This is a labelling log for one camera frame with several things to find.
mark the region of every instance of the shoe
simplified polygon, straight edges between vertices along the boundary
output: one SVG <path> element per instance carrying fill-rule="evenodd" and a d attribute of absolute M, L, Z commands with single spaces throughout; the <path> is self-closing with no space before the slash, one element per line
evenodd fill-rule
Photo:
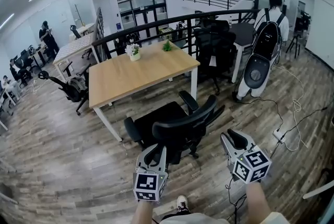
<path fill-rule="evenodd" d="M 235 101 L 235 102 L 240 102 L 240 100 L 236 97 L 237 93 L 234 91 L 232 92 L 232 99 Z"/>
<path fill-rule="evenodd" d="M 188 200 L 184 195 L 180 195 L 177 198 L 177 209 L 178 209 L 179 212 L 184 211 L 184 210 L 189 211 Z"/>

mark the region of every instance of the chair armrest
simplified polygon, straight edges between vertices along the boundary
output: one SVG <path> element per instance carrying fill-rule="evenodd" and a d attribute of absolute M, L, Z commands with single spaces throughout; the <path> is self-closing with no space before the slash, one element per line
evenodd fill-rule
<path fill-rule="evenodd" d="M 214 120 L 216 120 L 225 110 L 225 105 L 216 110 L 211 116 L 207 118 L 206 126 L 210 125 Z"/>
<path fill-rule="evenodd" d="M 64 71 L 66 71 L 68 68 L 69 68 L 69 66 L 72 64 L 72 62 L 69 62 L 67 65 L 66 65 L 66 67 L 63 69 L 63 72 Z"/>
<path fill-rule="evenodd" d="M 194 111 L 196 111 L 199 108 L 196 100 L 187 91 L 181 90 L 178 94 L 180 95 L 182 100 L 187 104 L 189 115 L 191 115 Z"/>
<path fill-rule="evenodd" d="M 88 64 L 86 67 L 84 67 L 80 72 L 77 73 L 78 76 L 82 76 L 87 69 L 90 67 L 90 64 Z"/>
<path fill-rule="evenodd" d="M 134 142 L 137 143 L 142 140 L 141 135 L 138 132 L 138 129 L 136 128 L 135 123 L 131 117 L 128 117 L 124 120 L 124 125 L 127 133 Z"/>

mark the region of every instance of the wooden floor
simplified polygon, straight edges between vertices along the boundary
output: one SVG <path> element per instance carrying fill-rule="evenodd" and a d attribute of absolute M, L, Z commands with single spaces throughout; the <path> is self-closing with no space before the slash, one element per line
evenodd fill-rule
<path fill-rule="evenodd" d="M 302 50 L 296 60 L 292 55 L 282 54 L 279 66 L 291 71 L 304 84 L 302 111 L 296 114 L 297 120 L 329 103 L 334 94 L 334 74 L 320 61 Z M 57 75 L 51 65 L 46 70 Z M 163 198 L 154 209 L 158 222 L 165 214 L 175 212 L 176 199 L 181 194 L 188 197 L 194 213 L 214 218 L 228 218 L 233 213 L 225 189 L 231 175 L 219 140 L 228 128 L 250 134 L 268 152 L 276 144 L 272 135 L 280 123 L 276 105 L 270 101 L 236 104 L 230 98 L 235 85 L 222 81 L 220 86 L 218 105 L 225 104 L 226 110 L 208 127 L 198 147 L 199 159 L 185 157 L 179 165 L 170 166 Z M 19 202 L 13 205 L 0 201 L 1 214 L 9 224 L 129 223 L 137 206 L 132 173 L 140 147 L 127 136 L 123 119 L 127 116 L 136 119 L 173 100 L 183 104 L 177 95 L 180 90 L 190 91 L 189 78 L 178 76 L 173 82 L 163 82 L 117 101 L 112 107 L 104 107 L 103 111 L 124 138 L 123 143 L 118 143 L 88 108 L 88 103 L 82 115 L 77 116 L 77 104 L 68 101 L 58 85 L 37 79 L 34 88 L 26 88 L 14 115 L 1 115 L 9 131 L 0 129 L 0 157 L 12 164 L 17 173 L 6 174 L 1 170 L 0 180 L 13 189 Z M 212 93 L 211 81 L 198 85 L 198 102 L 203 104 Z M 283 132 L 294 125 L 292 98 L 299 98 L 301 93 L 296 79 L 273 68 L 262 98 L 278 102 L 284 119 Z M 304 201 L 302 196 L 323 184 L 323 181 L 318 183 L 320 172 L 333 158 L 332 114 L 331 105 L 327 111 L 303 121 L 300 131 L 307 148 L 301 143 L 299 150 L 290 152 L 281 145 L 273 157 L 269 176 L 262 182 L 270 207 L 282 212 L 291 223 L 297 223 L 319 204 L 317 197 Z M 288 146 L 295 148 L 297 139 L 296 129 L 288 133 Z M 244 192 L 242 182 L 232 183 L 233 202 Z M 240 223 L 245 223 L 246 203 L 238 212 Z"/>

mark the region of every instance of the white desk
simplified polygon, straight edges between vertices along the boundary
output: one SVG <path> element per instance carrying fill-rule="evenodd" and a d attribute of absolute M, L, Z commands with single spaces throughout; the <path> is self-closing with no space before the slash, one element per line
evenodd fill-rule
<path fill-rule="evenodd" d="M 237 49 L 237 54 L 232 76 L 232 83 L 235 83 L 236 77 L 238 76 L 242 53 L 244 49 L 249 47 L 253 42 L 254 25 L 247 22 L 234 23 L 230 28 L 230 32 L 236 34 L 234 45 Z"/>
<path fill-rule="evenodd" d="M 80 53 L 84 52 L 88 49 L 92 49 L 94 53 L 94 57 L 96 61 L 99 63 L 99 59 L 97 56 L 97 53 L 95 51 L 95 48 L 92 46 L 93 42 L 93 35 L 94 33 L 90 33 L 82 38 L 79 38 L 77 40 L 72 41 L 71 43 L 68 43 L 66 46 L 62 47 L 59 52 L 57 53 L 57 56 L 55 60 L 53 61 L 53 65 L 56 67 L 57 71 L 59 72 L 62 80 L 65 82 L 65 77 L 62 73 L 62 71 L 59 68 L 59 64 L 63 61 L 66 61 L 68 58 Z"/>
<path fill-rule="evenodd" d="M 12 102 L 12 104 L 14 105 L 14 106 L 16 106 L 16 103 L 14 102 L 14 100 L 11 98 L 11 96 L 9 95 L 9 93 L 7 92 L 7 90 L 3 90 L 1 93 L 0 93 L 0 109 L 1 109 L 1 107 L 2 107 L 2 105 L 3 105 L 3 102 L 4 102 L 4 94 L 7 94 L 7 96 L 8 96 L 8 98 L 10 99 L 10 101 Z M 6 130 L 6 131 L 8 131 L 8 128 L 7 128 L 7 126 L 5 126 L 5 124 L 3 123 L 3 122 L 1 122 L 1 120 L 0 120 L 0 125 Z"/>
<path fill-rule="evenodd" d="M 81 36 L 82 36 L 83 33 L 87 32 L 87 31 L 89 31 L 89 33 L 91 33 L 91 32 L 93 31 L 93 29 L 94 29 L 94 25 L 95 25 L 94 22 L 93 22 L 93 23 L 89 23 L 89 24 L 87 24 L 87 25 L 85 25 L 85 26 L 81 26 L 81 27 L 79 27 L 79 28 L 77 29 L 77 31 L 78 31 L 79 35 L 81 35 Z M 75 35 L 74 35 L 73 33 L 71 33 L 71 34 L 69 35 L 69 41 L 70 41 L 70 42 L 74 41 L 75 38 L 76 38 L 76 37 L 75 37 Z"/>

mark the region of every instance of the power strip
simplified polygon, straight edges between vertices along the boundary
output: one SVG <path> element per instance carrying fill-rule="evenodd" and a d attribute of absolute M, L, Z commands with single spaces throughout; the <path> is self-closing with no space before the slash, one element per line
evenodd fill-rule
<path fill-rule="evenodd" d="M 275 136 L 275 138 L 280 142 L 280 143 L 284 143 L 285 142 L 285 137 L 281 139 L 281 137 L 283 137 L 283 133 L 278 131 L 277 129 L 274 130 L 273 135 Z"/>

